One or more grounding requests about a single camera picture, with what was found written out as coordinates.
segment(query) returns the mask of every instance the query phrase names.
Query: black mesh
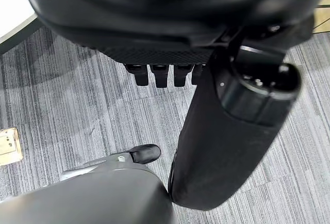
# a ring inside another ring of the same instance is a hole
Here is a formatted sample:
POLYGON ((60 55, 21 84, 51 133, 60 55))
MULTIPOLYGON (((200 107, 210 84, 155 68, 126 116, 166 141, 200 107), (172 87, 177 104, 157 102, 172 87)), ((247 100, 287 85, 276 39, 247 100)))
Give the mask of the black mesh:
POLYGON ((206 63, 212 50, 196 49, 183 51, 149 50, 138 48, 97 48, 113 60, 138 65, 185 65, 206 63))

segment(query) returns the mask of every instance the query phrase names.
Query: white table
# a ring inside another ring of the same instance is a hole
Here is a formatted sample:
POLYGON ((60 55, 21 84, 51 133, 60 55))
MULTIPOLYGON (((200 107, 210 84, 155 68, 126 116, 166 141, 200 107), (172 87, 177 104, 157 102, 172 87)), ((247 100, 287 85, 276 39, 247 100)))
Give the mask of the white table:
POLYGON ((28 0, 0 0, 0 54, 41 26, 28 0))

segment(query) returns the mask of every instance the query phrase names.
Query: power socket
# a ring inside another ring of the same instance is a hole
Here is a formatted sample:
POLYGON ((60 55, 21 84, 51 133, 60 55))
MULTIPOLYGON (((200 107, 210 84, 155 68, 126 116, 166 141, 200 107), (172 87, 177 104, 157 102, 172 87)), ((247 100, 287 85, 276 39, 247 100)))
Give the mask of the power socket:
POLYGON ((18 130, 16 128, 0 131, 0 166, 23 159, 18 130))

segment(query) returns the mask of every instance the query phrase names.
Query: gray carpet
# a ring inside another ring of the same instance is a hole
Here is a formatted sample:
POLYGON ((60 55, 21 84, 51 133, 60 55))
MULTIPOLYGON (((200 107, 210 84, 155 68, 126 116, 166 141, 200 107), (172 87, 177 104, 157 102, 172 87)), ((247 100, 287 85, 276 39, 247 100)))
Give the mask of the gray carpet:
MULTIPOLYGON (((330 38, 288 56, 304 89, 243 187, 210 212, 176 207, 180 223, 330 223, 330 38)), ((0 199, 59 180, 63 170, 144 143, 162 148, 150 164, 167 183, 194 86, 137 87, 124 67, 46 28, 0 56, 0 127, 16 126, 24 159, 0 167, 0 199)))

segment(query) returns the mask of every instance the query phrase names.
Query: striped carpet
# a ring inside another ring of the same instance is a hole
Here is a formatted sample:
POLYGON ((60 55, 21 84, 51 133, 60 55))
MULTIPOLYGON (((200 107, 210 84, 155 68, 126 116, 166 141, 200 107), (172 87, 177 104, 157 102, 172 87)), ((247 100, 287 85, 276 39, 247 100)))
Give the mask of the striped carpet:
MULTIPOLYGON (((291 50, 304 89, 243 187, 210 212, 176 207, 180 223, 330 223, 330 38, 291 50)), ((41 28, 0 56, 0 127, 16 126, 24 159, 0 167, 0 200, 59 180, 63 170, 144 143, 166 183, 194 86, 137 87, 124 67, 41 28)))

